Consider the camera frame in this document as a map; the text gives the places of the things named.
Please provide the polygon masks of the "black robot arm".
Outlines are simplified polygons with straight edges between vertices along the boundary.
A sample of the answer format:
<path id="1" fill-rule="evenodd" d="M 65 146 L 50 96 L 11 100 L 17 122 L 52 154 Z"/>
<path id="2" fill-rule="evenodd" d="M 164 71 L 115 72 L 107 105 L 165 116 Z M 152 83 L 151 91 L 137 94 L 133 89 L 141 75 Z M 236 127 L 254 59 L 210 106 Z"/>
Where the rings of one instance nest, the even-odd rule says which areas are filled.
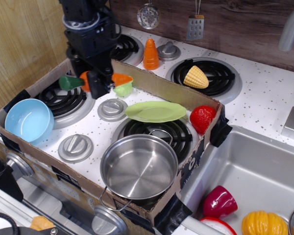
<path id="1" fill-rule="evenodd" d="M 111 51 L 120 36 L 116 19 L 104 0 L 62 0 L 62 22 L 68 40 L 66 56 L 76 75 L 86 71 L 93 99 L 110 92 Z"/>

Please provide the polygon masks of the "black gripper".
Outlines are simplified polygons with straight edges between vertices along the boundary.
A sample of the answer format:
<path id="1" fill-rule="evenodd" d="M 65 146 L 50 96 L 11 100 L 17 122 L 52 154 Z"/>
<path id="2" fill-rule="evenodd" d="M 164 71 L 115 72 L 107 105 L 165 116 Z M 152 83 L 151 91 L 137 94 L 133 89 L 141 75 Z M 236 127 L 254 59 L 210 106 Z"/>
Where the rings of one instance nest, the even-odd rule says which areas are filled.
<path id="1" fill-rule="evenodd" d="M 87 73 L 92 98 L 98 99 L 110 93 L 113 86 L 110 53 L 117 43 L 115 19 L 104 13 L 96 13 L 87 22 L 69 20 L 64 15 L 63 24 L 69 45 L 80 58 L 70 60 L 75 75 L 80 76 L 85 72 L 85 62 L 94 69 Z"/>

